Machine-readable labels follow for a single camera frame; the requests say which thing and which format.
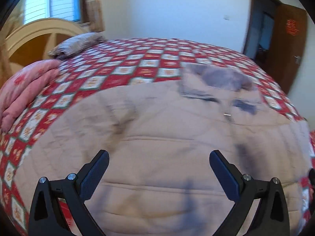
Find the brown wooden door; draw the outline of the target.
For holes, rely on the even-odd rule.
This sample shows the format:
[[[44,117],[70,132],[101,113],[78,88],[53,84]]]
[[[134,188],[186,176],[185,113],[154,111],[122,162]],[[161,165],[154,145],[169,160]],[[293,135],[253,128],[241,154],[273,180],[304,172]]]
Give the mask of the brown wooden door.
[[[266,72],[280,85],[285,94],[292,87],[299,65],[294,56],[302,58],[307,37],[307,12],[299,7],[281,4],[274,18],[273,34],[266,60]],[[297,21],[299,30],[296,36],[286,33],[286,21]]]

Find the cream wooden headboard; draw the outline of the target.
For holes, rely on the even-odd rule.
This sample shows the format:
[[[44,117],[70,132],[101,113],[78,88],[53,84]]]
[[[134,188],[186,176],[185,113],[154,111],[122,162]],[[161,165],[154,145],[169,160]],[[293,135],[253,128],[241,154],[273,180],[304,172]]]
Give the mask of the cream wooden headboard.
[[[45,18],[27,23],[7,35],[9,26],[1,30],[1,85],[23,67],[48,59],[48,52],[61,42],[89,31],[89,26]]]

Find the red patterned bed cover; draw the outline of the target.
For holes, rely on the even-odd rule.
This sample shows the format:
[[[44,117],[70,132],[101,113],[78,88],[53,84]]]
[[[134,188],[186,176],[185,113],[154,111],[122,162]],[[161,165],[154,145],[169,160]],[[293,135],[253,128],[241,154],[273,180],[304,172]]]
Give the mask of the red patterned bed cover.
[[[32,146],[69,107],[104,89],[178,80],[185,62],[229,67],[249,76],[264,102],[290,120],[300,121],[279,85],[253,60],[224,47],[179,39],[103,41],[62,62],[49,83],[1,135],[1,206],[20,235],[26,235],[28,211],[15,174]]]

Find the red double happiness decal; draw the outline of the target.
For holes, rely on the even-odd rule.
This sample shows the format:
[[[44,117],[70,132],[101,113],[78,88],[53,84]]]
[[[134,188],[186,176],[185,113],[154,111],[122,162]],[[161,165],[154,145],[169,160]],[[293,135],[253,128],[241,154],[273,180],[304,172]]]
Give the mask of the red double happiness decal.
[[[299,30],[297,28],[297,21],[293,19],[287,19],[286,21],[286,33],[292,36],[296,36]]]

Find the pink folded quilt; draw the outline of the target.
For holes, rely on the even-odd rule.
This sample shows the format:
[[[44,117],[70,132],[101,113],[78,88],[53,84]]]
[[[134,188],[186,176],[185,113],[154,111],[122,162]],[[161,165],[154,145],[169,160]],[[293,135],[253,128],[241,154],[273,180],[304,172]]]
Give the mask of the pink folded quilt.
[[[58,59],[34,62],[14,74],[1,88],[1,131],[8,132],[27,105],[59,74]]]

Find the right beige curtain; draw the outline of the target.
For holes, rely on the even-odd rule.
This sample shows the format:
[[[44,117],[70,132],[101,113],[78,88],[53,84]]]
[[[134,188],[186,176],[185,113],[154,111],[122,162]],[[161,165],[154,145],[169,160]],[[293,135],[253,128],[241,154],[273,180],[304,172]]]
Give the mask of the right beige curtain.
[[[94,32],[105,30],[103,23],[103,13],[101,9],[101,0],[85,0],[86,13],[90,22],[90,29]]]

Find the striped pillow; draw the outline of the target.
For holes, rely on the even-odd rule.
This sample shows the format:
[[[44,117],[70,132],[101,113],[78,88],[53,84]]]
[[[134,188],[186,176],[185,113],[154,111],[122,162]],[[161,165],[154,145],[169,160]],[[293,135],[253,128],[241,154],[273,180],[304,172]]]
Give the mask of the striped pillow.
[[[97,32],[76,35],[58,44],[48,52],[48,56],[60,60],[70,58],[102,41],[105,41],[105,38]]]

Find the window with blue frame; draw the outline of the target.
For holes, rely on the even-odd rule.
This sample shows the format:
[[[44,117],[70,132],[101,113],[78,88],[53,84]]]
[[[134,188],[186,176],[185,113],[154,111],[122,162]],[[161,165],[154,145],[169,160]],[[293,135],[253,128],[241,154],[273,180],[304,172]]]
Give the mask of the window with blue frame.
[[[24,0],[22,18],[24,24],[44,18],[79,22],[80,0]]]

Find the dark wooden door frame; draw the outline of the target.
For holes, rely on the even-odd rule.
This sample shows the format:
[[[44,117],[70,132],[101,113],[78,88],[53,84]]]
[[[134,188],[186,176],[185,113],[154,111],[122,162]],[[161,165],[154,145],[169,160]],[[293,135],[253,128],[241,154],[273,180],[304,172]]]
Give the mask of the dark wooden door frame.
[[[243,54],[254,59],[259,50],[268,50],[274,18],[280,0],[250,0],[250,14]]]

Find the lilac quilted puffer jacket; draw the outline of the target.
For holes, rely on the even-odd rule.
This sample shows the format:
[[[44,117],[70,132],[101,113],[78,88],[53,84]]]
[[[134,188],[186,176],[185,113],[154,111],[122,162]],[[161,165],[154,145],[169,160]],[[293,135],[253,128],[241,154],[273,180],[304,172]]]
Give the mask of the lilac quilted puffer jacket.
[[[65,178],[104,149],[109,167],[87,207],[107,235],[212,235],[233,205],[209,165],[219,150],[242,173],[279,178],[296,235],[307,122],[270,108],[258,88],[209,86],[206,69],[187,65],[179,81],[109,88],[67,109],[17,169],[26,208],[41,176]]]

